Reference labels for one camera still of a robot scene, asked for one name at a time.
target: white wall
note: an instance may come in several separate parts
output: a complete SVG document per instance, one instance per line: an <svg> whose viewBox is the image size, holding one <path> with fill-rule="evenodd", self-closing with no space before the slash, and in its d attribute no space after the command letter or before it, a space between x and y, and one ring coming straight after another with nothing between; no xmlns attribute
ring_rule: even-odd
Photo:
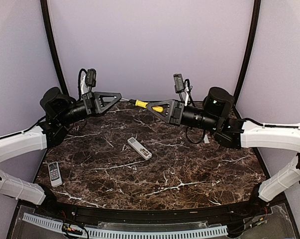
<svg viewBox="0 0 300 239"><path fill-rule="evenodd" d="M0 0L0 135L33 125L44 111L39 101L58 86L38 0ZM32 182L43 152L0 164ZM6 238L16 200L0 195L0 239Z"/></svg>
<svg viewBox="0 0 300 239"><path fill-rule="evenodd" d="M234 93L252 0L50 0L57 49L70 94L77 75L96 68L96 91L125 98L178 98L174 73L190 78L193 97L212 86Z"/></svg>
<svg viewBox="0 0 300 239"><path fill-rule="evenodd" d="M262 2L253 53L237 106L261 122L300 122L300 0ZM294 152L261 149L271 175ZM300 185L286 191L300 231Z"/></svg>

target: remote control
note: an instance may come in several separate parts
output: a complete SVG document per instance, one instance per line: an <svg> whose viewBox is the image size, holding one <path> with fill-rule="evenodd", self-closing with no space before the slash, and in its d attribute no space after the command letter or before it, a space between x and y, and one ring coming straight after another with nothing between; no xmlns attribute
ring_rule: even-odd
<svg viewBox="0 0 300 239"><path fill-rule="evenodd" d="M49 164L48 168L49 168L49 176L50 176L51 186L58 187L59 185L62 185L61 174L60 174L58 162Z"/></svg>
<svg viewBox="0 0 300 239"><path fill-rule="evenodd" d="M152 157L152 154L135 138L131 137L128 139L128 143L134 148L145 160L148 160Z"/></svg>

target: marble table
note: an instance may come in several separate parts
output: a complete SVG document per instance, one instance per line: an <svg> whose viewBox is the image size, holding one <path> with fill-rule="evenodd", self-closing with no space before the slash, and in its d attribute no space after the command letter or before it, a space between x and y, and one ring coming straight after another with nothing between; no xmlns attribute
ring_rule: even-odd
<svg viewBox="0 0 300 239"><path fill-rule="evenodd" d="M189 130L193 140L201 134ZM131 148L130 137L152 152L152 158L144 160ZM74 124L64 142L47 152L35 182L50 186L48 164L57 161L64 184L51 189L59 202L173 210L248 200L254 185L265 180L253 150L228 149L208 139L191 144L184 126L118 103L103 117Z"/></svg>

